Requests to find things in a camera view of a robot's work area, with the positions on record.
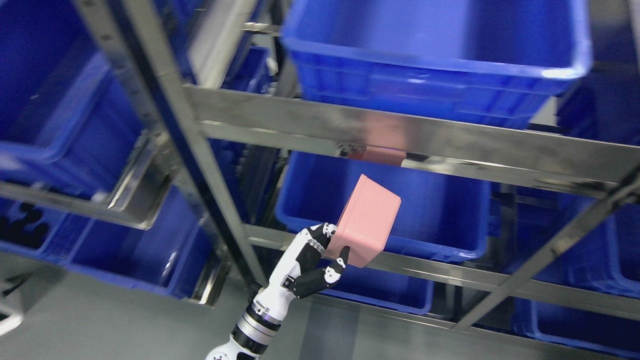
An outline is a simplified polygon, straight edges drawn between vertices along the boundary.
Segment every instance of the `shelf rail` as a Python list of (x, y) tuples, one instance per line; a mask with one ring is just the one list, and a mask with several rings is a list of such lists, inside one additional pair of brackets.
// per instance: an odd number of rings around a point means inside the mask
[(158, 151), (140, 136), (115, 189), (103, 199), (84, 200), (46, 189), (0, 182), (0, 196), (147, 230), (156, 221), (173, 175), (156, 165)]

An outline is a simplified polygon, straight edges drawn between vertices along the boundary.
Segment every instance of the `robotic hand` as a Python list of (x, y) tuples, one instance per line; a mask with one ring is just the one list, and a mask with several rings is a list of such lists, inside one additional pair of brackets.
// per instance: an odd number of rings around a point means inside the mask
[(336, 227), (319, 224), (300, 231), (269, 277), (238, 319), (229, 342), (213, 349), (206, 360), (257, 360), (287, 316), (291, 300), (330, 288), (347, 265), (349, 247), (326, 268), (316, 268)]

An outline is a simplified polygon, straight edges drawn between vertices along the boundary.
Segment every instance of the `stacked blue bins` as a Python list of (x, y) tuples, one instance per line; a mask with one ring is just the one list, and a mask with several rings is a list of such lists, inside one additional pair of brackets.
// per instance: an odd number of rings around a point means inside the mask
[[(236, 75), (228, 79), (222, 87), (229, 90), (265, 94), (269, 84), (271, 84), (271, 76), (267, 66), (268, 57), (269, 49), (252, 46)], [(243, 156), (246, 146), (243, 143), (216, 139), (210, 139), (209, 143), (213, 153), (216, 155), (218, 165), (227, 182), (227, 187), (234, 199), (238, 213), (245, 222), (248, 222), (250, 215), (240, 192), (238, 171), (236, 171), (238, 167), (243, 165), (241, 162), (244, 161)]]
[(304, 98), (523, 129), (591, 67), (585, 0), (299, 0)]
[(594, 59), (601, 61), (560, 103), (564, 134), (640, 145), (640, 75), (634, 35), (624, 3), (591, 2)]
[(640, 359), (640, 322), (516, 299), (513, 329), (550, 343)]
[(433, 281), (348, 266), (340, 281), (334, 287), (322, 291), (322, 294), (423, 315), (431, 309)]
[(91, 220), (68, 268), (126, 288), (183, 298), (191, 296), (211, 250), (188, 203), (172, 188), (147, 231)]
[[(585, 210), (593, 199), (561, 194), (556, 221), (540, 231), (523, 258)], [(616, 295), (640, 297), (640, 206), (623, 206), (536, 278)], [(640, 323), (567, 307), (516, 299), (513, 329), (543, 341), (640, 358)]]
[[(294, 152), (276, 204), (277, 219), (294, 232), (337, 223), (360, 174), (402, 198), (385, 251), (441, 261), (484, 254), (489, 183), (420, 170)], [(424, 314), (431, 308), (433, 283), (349, 266), (344, 280), (324, 293)]]
[(68, 0), (0, 3), (0, 179), (111, 192), (141, 126)]
[[(562, 195), (570, 218), (594, 200)], [(640, 205), (627, 204), (562, 258), (572, 286), (640, 298)]]
[(89, 219), (0, 199), (0, 250), (61, 264)]

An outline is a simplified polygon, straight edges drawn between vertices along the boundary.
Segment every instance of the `gray floor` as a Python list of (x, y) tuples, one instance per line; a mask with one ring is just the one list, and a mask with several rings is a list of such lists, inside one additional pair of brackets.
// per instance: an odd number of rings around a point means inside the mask
[[(246, 306), (229, 280), (215, 308), (103, 284), (0, 253), (0, 275), (34, 271), (26, 319), (0, 337), (1, 360), (203, 359)], [(297, 300), (264, 360), (605, 358), (535, 341), (522, 347)]]

